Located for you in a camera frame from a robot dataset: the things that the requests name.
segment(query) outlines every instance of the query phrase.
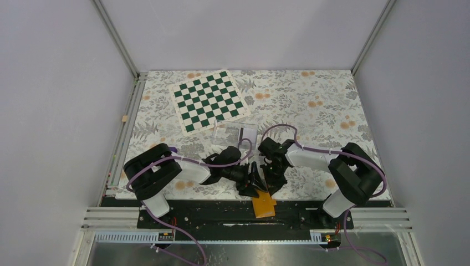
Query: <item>table surface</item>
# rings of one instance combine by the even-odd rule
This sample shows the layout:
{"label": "table surface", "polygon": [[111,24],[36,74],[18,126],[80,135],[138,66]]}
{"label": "table surface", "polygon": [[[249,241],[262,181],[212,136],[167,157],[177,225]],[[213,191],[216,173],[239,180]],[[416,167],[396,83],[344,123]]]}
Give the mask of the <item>table surface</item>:
{"label": "table surface", "polygon": [[[178,148],[184,157],[206,158],[221,148],[211,144],[212,131],[184,137],[168,88],[174,84],[209,74],[212,71],[150,71],[132,131],[126,159],[134,158],[159,143]],[[355,142],[377,163],[378,156],[349,70],[316,71],[230,71],[251,115],[237,120],[259,126],[261,134],[275,124],[298,128],[298,140],[310,147],[336,148]],[[268,134],[283,142],[293,138],[293,131],[278,127]],[[330,173],[308,167],[289,168],[287,185],[274,194],[277,200],[324,200],[338,189]],[[135,199],[125,188],[122,172],[117,199]],[[169,200],[247,200],[239,196],[235,183],[222,178],[202,186],[192,181],[174,179],[164,188]],[[389,200],[386,191],[375,200]]]}

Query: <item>green square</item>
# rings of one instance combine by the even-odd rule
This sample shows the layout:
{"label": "green square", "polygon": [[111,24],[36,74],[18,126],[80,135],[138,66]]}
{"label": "green square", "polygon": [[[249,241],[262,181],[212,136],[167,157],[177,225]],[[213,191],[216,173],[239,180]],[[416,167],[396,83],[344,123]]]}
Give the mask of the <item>green square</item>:
{"label": "green square", "polygon": [[186,131],[187,131],[187,132],[190,132],[190,131],[193,131],[193,130],[194,130],[194,126],[193,126],[193,125],[186,126]]}
{"label": "green square", "polygon": [[188,119],[188,118],[190,118],[190,113],[189,113],[189,112],[186,112],[186,113],[182,114],[181,117],[182,117],[183,119]]}
{"label": "green square", "polygon": [[208,126],[209,125],[209,120],[207,120],[207,119],[202,120],[201,125],[202,126]]}
{"label": "green square", "polygon": [[237,110],[233,110],[233,111],[230,111],[230,114],[231,114],[232,116],[237,116],[239,113],[238,113]]}
{"label": "green square", "polygon": [[228,112],[228,108],[226,106],[222,107],[221,112],[225,114],[226,112]]}

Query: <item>chessboard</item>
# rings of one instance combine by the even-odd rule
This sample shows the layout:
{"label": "chessboard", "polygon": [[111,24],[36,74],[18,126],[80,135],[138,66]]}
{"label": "chessboard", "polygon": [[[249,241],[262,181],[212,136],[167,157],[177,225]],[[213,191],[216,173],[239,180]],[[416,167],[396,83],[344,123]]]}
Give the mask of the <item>chessboard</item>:
{"label": "chessboard", "polygon": [[214,127],[216,120],[234,121],[250,114],[228,70],[219,70],[170,88],[183,135]]}

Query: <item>cable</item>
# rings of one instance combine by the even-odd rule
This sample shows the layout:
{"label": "cable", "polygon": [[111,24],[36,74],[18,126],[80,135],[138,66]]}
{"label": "cable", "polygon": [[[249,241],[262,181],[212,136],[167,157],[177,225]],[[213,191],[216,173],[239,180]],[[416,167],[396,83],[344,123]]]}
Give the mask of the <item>cable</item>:
{"label": "cable", "polygon": [[151,164],[149,164],[147,167],[145,167],[144,169],[140,170],[136,175],[134,175],[130,180],[129,182],[127,183],[126,185],[126,189],[130,192],[134,192],[134,190],[132,190],[130,188],[131,184],[139,177],[141,176],[143,173],[145,173],[148,169],[156,166],[156,165],[159,165],[161,164],[162,162],[165,162],[165,161],[168,161],[168,160],[181,160],[181,161],[187,161],[187,162],[192,162],[192,163],[195,163],[197,165],[201,165],[201,166],[206,166],[206,167],[214,167],[214,168],[222,168],[222,167],[228,167],[228,166],[233,166],[233,165],[237,165],[239,164],[240,162],[244,161],[246,158],[248,158],[248,156],[250,155],[251,151],[253,150],[253,143],[251,142],[251,140],[249,139],[242,139],[240,142],[243,142],[244,140],[248,141],[248,143],[250,144],[250,149],[249,151],[247,152],[247,154],[245,155],[245,157],[241,158],[240,160],[236,161],[236,162],[232,162],[232,163],[228,163],[226,165],[210,165],[210,164],[207,164],[207,163],[200,163],[200,161],[197,161],[197,160],[194,160],[194,159],[191,159],[191,158],[183,158],[183,157],[179,157],[179,156],[169,156],[169,157],[165,157],[165,158],[162,158],[156,162],[153,162]]}
{"label": "cable", "polygon": [[385,178],[385,175],[384,173],[382,172],[382,170],[380,170],[380,168],[378,168],[375,164],[373,164],[372,162],[362,158],[362,157],[359,157],[357,155],[354,155],[354,154],[350,154],[348,152],[344,152],[344,151],[332,151],[332,150],[323,150],[323,149],[315,149],[315,148],[309,148],[309,147],[305,147],[303,145],[301,145],[298,141],[297,141],[297,128],[295,126],[291,126],[291,125],[288,125],[288,124],[277,124],[277,125],[274,125],[268,129],[266,129],[266,131],[263,133],[263,136],[261,137],[261,141],[263,141],[265,135],[268,133],[269,130],[275,128],[275,127],[278,127],[278,126],[286,126],[286,127],[290,127],[291,129],[294,130],[294,142],[297,146],[301,147],[303,150],[307,150],[307,151],[314,151],[314,152],[322,152],[324,154],[338,154],[338,155],[344,155],[344,156],[347,156],[347,157],[351,157],[351,158],[354,158],[356,160],[359,160],[367,165],[369,165],[370,167],[372,167],[375,171],[377,171],[377,173],[379,173],[380,177],[382,178],[382,182],[384,183],[384,185],[382,186],[382,190],[374,195],[371,196],[371,198],[375,198],[375,197],[378,197],[382,194],[385,193],[385,191],[387,190],[387,180]]}
{"label": "cable", "polygon": [[[305,147],[303,145],[301,145],[298,141],[297,141],[297,128],[295,126],[291,126],[291,125],[288,125],[288,124],[278,124],[278,125],[274,125],[268,129],[266,129],[266,131],[263,133],[263,136],[261,136],[261,141],[264,140],[264,137],[266,136],[266,134],[268,133],[269,130],[275,128],[275,127],[278,127],[278,126],[286,126],[286,127],[290,127],[291,129],[294,130],[294,142],[297,146],[301,147],[303,150],[307,150],[307,151],[314,151],[314,152],[322,152],[322,153],[325,153],[325,154],[338,154],[338,155],[344,155],[344,156],[348,156],[348,157],[351,157],[351,158],[354,158],[356,160],[359,160],[363,163],[366,163],[368,164],[369,166],[371,166],[375,171],[377,171],[377,173],[380,175],[380,177],[382,178],[382,181],[384,183],[384,185],[382,186],[382,190],[374,195],[371,196],[371,198],[375,198],[375,197],[378,197],[382,194],[385,193],[385,191],[387,190],[387,181],[386,181],[386,177],[385,177],[385,174],[382,172],[382,170],[380,170],[380,168],[378,168],[375,164],[373,164],[372,162],[362,158],[362,157],[359,157],[359,156],[356,156],[356,155],[353,155],[353,154],[350,154],[348,152],[344,152],[344,151],[332,151],[332,150],[323,150],[323,149],[315,149],[315,148],[309,148],[309,147]],[[344,247],[342,249],[353,249],[359,256],[361,256],[361,258],[365,259],[366,261],[370,262],[370,263],[374,263],[374,264],[377,264],[377,265],[388,265],[388,261],[387,261],[387,258],[381,254],[380,252],[374,250],[374,249],[371,249],[371,248],[361,248],[361,247],[355,247],[352,243],[351,243],[351,240],[349,239],[349,236],[348,236],[348,232],[346,230],[346,218],[348,216],[348,213],[350,212],[349,209],[347,209],[345,211],[345,214],[344,214],[344,223],[343,223],[343,230],[344,230],[344,235],[346,236],[346,240],[348,240],[348,243],[350,245],[350,247]],[[361,252],[359,252],[359,250],[366,250],[366,251],[370,251],[370,252],[373,252],[377,255],[379,255],[382,259],[384,259],[384,262],[377,262],[375,260],[372,260],[368,257],[366,257],[365,255],[363,255]]]}
{"label": "cable", "polygon": [[[244,161],[246,158],[248,158],[248,156],[250,155],[251,151],[253,150],[253,143],[251,142],[251,140],[249,139],[242,139],[239,143],[243,142],[244,140],[248,141],[248,143],[250,144],[250,148],[249,148],[249,151],[247,152],[247,154],[245,155],[245,157],[241,158],[240,160],[236,161],[236,162],[232,162],[232,163],[228,163],[226,165],[210,165],[210,164],[207,164],[207,163],[201,163],[200,161],[197,161],[197,160],[194,160],[194,159],[190,159],[190,158],[183,158],[183,157],[178,157],[178,156],[169,156],[169,157],[165,157],[165,158],[162,158],[156,162],[153,162],[151,164],[149,164],[147,167],[145,167],[144,169],[140,170],[136,175],[134,175],[130,180],[129,182],[127,183],[126,185],[126,189],[130,192],[134,192],[134,190],[132,190],[130,188],[131,184],[139,177],[141,176],[143,173],[145,173],[148,169],[162,163],[162,162],[165,162],[165,161],[168,161],[168,160],[182,160],[182,161],[188,161],[188,162],[192,162],[192,163],[195,163],[197,165],[202,165],[202,166],[206,166],[206,167],[215,167],[215,168],[222,168],[222,167],[228,167],[228,166],[233,166],[233,165],[237,165],[239,164],[240,162]],[[176,227],[176,226],[172,226],[171,224],[168,224],[168,223],[165,223],[164,221],[158,219],[150,210],[149,208],[147,208],[147,206],[145,205],[145,203],[143,201],[141,201],[142,204],[145,206],[145,209],[147,210],[147,213],[149,213],[150,217],[152,217],[155,221],[163,224],[164,226],[166,227],[169,227],[169,228],[172,228],[172,229],[175,229],[175,230],[178,230],[180,232],[182,232],[183,234],[187,235],[191,240],[193,240],[195,242],[195,244],[197,245],[197,247],[199,248],[199,250],[201,250],[202,252],[202,257],[204,258],[204,264],[203,265],[200,265],[200,264],[195,264],[193,262],[190,262],[189,260],[183,258],[183,257],[180,257],[178,255],[176,255],[175,253],[171,253],[167,250],[164,250],[164,249],[160,249],[160,248],[156,248],[157,252],[158,251],[162,251],[170,256],[173,256],[183,262],[186,262],[187,264],[189,265],[192,265],[192,266],[205,266],[207,265],[207,256],[206,256],[206,253],[204,252],[204,249],[202,248],[202,246],[199,244],[199,242],[191,235],[189,234],[188,232],[186,232],[184,229],[181,229],[179,227]]]}
{"label": "cable", "polygon": [[186,262],[187,264],[189,265],[192,265],[192,266],[205,266],[207,265],[207,256],[206,256],[206,253],[204,252],[204,249],[202,248],[201,244],[199,244],[199,242],[191,235],[189,234],[188,232],[186,232],[184,229],[181,229],[179,227],[176,227],[176,226],[172,226],[171,224],[168,224],[168,223],[165,223],[164,221],[158,219],[150,210],[149,208],[147,208],[147,206],[145,205],[145,203],[143,201],[141,201],[142,204],[145,206],[145,209],[147,210],[147,213],[150,215],[150,217],[152,217],[154,220],[156,220],[157,222],[161,223],[162,225],[166,226],[166,227],[169,227],[171,229],[175,229],[175,230],[178,230],[180,231],[181,233],[187,235],[191,240],[194,241],[194,243],[197,245],[197,247],[199,248],[199,250],[202,252],[202,257],[204,258],[204,264],[196,264],[194,262],[190,262],[189,260],[183,258],[183,257],[180,257],[178,255],[176,255],[175,253],[172,253],[172,252],[169,252],[165,249],[160,249],[160,248],[156,248],[157,251],[162,251],[163,253],[166,253],[170,256],[173,256],[183,262]]}

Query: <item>orange flower print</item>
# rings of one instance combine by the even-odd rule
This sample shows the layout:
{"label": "orange flower print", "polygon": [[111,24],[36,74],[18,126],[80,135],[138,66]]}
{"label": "orange flower print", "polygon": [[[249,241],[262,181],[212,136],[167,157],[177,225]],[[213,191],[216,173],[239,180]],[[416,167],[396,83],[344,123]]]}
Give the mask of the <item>orange flower print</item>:
{"label": "orange flower print", "polygon": [[346,122],[341,122],[340,126],[341,126],[342,129],[348,129],[349,128],[349,125]]}

